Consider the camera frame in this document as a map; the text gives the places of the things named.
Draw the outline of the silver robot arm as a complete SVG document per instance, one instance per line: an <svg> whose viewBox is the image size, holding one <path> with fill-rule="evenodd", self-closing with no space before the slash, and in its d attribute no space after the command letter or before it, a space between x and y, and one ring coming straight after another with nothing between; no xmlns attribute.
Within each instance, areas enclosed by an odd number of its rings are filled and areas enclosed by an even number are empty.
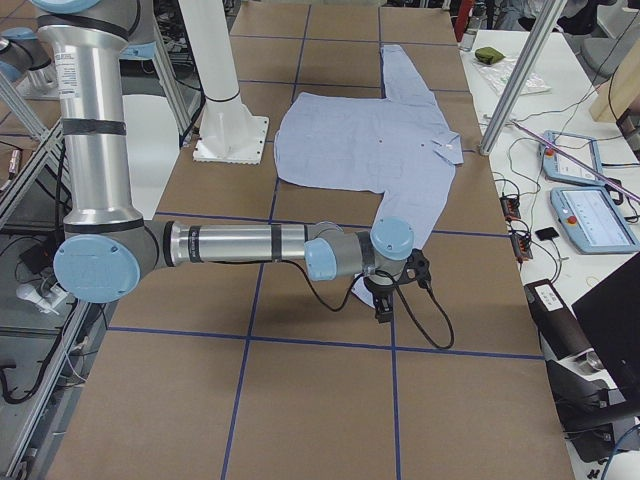
<svg viewBox="0 0 640 480"><path fill-rule="evenodd" d="M119 60L152 41L149 1L40 1L39 35L55 54L61 126L73 207L54 258L62 286L76 298L110 303L152 271L191 263L291 263L308 282L348 276L372 293L376 319L417 257L409 225L397 218L347 233L315 225L209 225L147 221L134 207Z"/></svg>
<svg viewBox="0 0 640 480"><path fill-rule="evenodd" d="M51 65L51 57L36 33L27 27L1 32L1 73L15 82L27 72L37 72Z"/></svg>

